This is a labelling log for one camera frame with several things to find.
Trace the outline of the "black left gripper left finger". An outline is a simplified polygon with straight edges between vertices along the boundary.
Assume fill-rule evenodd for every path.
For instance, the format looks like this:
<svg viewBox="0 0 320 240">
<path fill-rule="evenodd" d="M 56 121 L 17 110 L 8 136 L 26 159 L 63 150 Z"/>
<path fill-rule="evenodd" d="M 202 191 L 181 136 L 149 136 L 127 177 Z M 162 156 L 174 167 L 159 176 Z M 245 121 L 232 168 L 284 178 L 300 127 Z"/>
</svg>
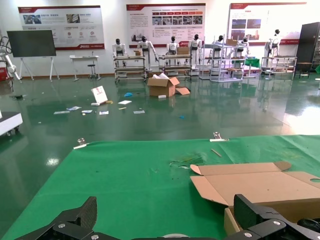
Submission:
<svg viewBox="0 0 320 240">
<path fill-rule="evenodd" d="M 62 211 L 49 224 L 17 239 L 83 240 L 93 233 L 97 218 L 97 198 L 90 196 L 80 207 Z"/>
</svg>

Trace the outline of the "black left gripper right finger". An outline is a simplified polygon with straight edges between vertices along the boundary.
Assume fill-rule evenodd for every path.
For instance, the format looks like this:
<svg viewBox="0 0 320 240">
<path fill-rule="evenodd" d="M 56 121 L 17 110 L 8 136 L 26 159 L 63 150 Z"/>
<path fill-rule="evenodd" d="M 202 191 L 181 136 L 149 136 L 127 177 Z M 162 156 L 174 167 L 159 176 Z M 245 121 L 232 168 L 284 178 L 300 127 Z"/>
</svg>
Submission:
<svg viewBox="0 0 320 240">
<path fill-rule="evenodd" d="M 318 240 L 320 234 L 290 222 L 276 210 L 250 202 L 244 195 L 234 196 L 234 216 L 241 231 L 227 240 Z"/>
</svg>

